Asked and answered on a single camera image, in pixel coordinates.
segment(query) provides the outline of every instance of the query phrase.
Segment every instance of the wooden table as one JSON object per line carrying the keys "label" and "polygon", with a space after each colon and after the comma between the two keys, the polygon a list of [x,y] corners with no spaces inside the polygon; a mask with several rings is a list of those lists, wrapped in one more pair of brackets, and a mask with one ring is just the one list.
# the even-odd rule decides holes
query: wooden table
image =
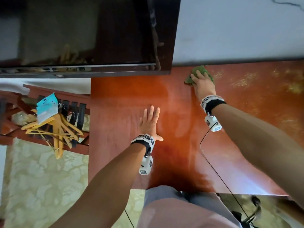
{"label": "wooden table", "polygon": [[[226,102],[284,130],[304,145],[304,61],[212,65],[217,94]],[[92,78],[89,180],[138,135],[138,121],[151,104],[161,108],[154,164],[133,188],[166,184],[182,191],[228,193],[201,155],[205,114],[193,88],[184,84],[191,67],[167,76]],[[233,193],[286,195],[241,155],[224,130],[210,132],[204,154]]]}

